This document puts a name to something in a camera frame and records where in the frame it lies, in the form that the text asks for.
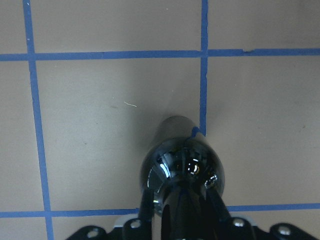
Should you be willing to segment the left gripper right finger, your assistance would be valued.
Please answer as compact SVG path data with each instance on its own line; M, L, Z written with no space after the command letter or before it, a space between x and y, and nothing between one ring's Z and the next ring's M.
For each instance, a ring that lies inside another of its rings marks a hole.
M214 187L206 190L206 202L209 204L210 209L219 222L225 222L231 217L220 194Z

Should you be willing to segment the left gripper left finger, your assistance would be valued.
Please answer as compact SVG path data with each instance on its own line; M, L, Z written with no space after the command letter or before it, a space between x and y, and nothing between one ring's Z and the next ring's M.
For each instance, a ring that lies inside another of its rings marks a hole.
M138 218L144 222L151 223L155 214L154 191L145 189L142 194Z

